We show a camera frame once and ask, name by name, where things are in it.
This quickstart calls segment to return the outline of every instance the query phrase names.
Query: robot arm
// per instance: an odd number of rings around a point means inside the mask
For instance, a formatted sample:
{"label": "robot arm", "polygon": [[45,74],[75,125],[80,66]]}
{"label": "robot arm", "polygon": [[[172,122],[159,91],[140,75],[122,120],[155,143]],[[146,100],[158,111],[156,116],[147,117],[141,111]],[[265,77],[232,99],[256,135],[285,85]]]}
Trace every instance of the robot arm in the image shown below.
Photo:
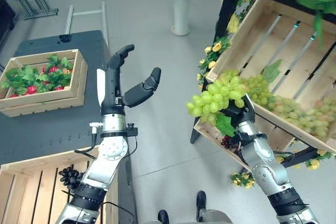
{"label": "robot arm", "polygon": [[110,189],[121,159],[126,155],[126,138],[137,136],[134,124],[125,125],[124,106],[130,108],[151,97],[160,82],[161,69],[154,68],[151,75],[121,96],[120,67],[134,45],[116,52],[106,65],[97,70],[98,101],[101,105],[102,122],[90,123],[92,139],[101,128],[99,154],[83,175],[78,188],[72,191],[73,198],[67,203],[56,224],[94,224],[105,194]]}
{"label": "robot arm", "polygon": [[243,100],[242,109],[230,102],[221,112],[232,118],[231,125],[236,129],[232,144],[240,146],[241,160],[250,167],[253,178],[277,213],[278,221],[283,224],[318,223],[295,191],[286,169],[276,161],[267,136],[256,128],[254,107],[248,95]]}

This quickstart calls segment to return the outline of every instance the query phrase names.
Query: person's foot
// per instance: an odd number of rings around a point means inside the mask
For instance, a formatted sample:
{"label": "person's foot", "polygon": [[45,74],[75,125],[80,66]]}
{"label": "person's foot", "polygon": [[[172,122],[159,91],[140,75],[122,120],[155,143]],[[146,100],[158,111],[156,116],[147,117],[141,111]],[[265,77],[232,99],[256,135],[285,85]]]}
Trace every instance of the person's foot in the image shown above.
{"label": "person's foot", "polygon": [[160,210],[159,214],[157,215],[158,220],[162,223],[162,224],[169,224],[169,217],[168,217],[168,213],[166,212],[166,210]]}
{"label": "person's foot", "polygon": [[199,191],[197,193],[197,198],[196,198],[196,207],[197,207],[197,212],[196,212],[196,221],[198,222],[202,222],[203,218],[199,217],[200,213],[199,211],[201,209],[205,209],[206,208],[206,194],[203,191]]}

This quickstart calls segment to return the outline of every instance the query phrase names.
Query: strawberry plant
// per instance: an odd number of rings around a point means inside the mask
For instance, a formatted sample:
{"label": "strawberry plant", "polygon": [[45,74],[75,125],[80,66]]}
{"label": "strawberry plant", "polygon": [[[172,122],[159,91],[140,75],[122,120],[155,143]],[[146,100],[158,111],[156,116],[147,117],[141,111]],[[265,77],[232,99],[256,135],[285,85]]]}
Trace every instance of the strawberry plant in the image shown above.
{"label": "strawberry plant", "polygon": [[7,80],[0,83],[0,88],[11,87],[10,98],[52,90],[63,90],[65,86],[70,85],[72,68],[72,63],[67,58],[64,57],[60,60],[57,54],[52,54],[42,72],[29,65],[21,69],[9,69],[5,73]]}

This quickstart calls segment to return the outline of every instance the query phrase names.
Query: white stand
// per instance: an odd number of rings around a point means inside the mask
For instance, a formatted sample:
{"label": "white stand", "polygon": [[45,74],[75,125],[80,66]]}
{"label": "white stand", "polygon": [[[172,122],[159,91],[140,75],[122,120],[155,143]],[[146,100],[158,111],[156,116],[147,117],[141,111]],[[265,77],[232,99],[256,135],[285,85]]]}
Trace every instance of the white stand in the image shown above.
{"label": "white stand", "polygon": [[177,36],[187,35],[189,23],[190,0],[174,0],[174,26],[171,31]]}
{"label": "white stand", "polygon": [[105,8],[105,2],[101,2],[101,9],[100,10],[87,10],[85,12],[79,12],[79,13],[74,13],[74,6],[70,5],[69,7],[69,13],[68,13],[68,19],[66,23],[66,28],[64,34],[70,34],[71,30],[71,22],[72,22],[72,17],[73,16],[79,16],[79,15],[88,15],[88,14],[97,14],[101,13],[101,18],[102,18],[102,24],[103,24],[103,37],[105,39],[107,47],[109,47],[109,36],[107,32],[107,19],[106,19],[106,8]]}

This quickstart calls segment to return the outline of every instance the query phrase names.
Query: wooden crate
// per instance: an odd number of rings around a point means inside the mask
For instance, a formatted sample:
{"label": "wooden crate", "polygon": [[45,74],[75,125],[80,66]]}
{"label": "wooden crate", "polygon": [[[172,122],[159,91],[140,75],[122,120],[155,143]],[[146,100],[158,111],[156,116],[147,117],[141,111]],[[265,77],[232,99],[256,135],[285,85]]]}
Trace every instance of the wooden crate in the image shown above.
{"label": "wooden crate", "polygon": [[[264,39],[267,30],[279,14],[282,17],[263,45],[252,56],[254,49]],[[216,66],[208,73],[207,81],[213,82],[226,69],[242,70],[240,76],[243,78],[259,74],[298,20],[301,21],[299,28],[274,60],[282,59],[279,67],[281,73],[270,85],[271,89],[275,87],[313,34],[314,17],[271,0],[256,0],[238,32],[232,37],[232,46],[221,54]],[[322,45],[319,46],[318,40],[312,42],[298,64],[287,74],[275,94],[286,98],[296,98],[296,101],[306,109],[311,107],[315,101],[323,98],[325,94],[330,93],[336,79],[336,52],[335,50],[329,54],[327,52],[335,40],[336,25],[324,21]],[[315,148],[336,153],[334,136],[323,142],[263,107],[255,103],[254,106],[257,113],[256,124],[268,135],[269,144],[273,150],[285,150],[297,137]],[[236,154],[220,145],[221,134],[215,127],[198,122],[194,129],[246,167]]]}
{"label": "wooden crate", "polygon": [[[92,155],[98,154],[98,147]],[[0,223],[2,224],[54,224],[61,214],[68,191],[60,182],[59,170],[73,165],[84,172],[92,162],[84,155],[71,152],[33,158],[5,164],[0,169]],[[118,177],[106,194],[105,201],[118,204]],[[118,208],[105,204],[103,216],[96,223],[118,224]]]}
{"label": "wooden crate", "polygon": [[[14,98],[8,98],[11,94],[10,88],[2,89],[0,90],[0,98],[2,98],[0,111],[3,114],[18,116],[83,105],[88,65],[78,49],[11,58],[4,72],[24,65],[31,65],[41,70],[47,64],[47,58],[51,54],[57,54],[59,58],[66,57],[73,62],[69,88]],[[0,78],[0,81],[3,80],[6,80],[4,74]]]}

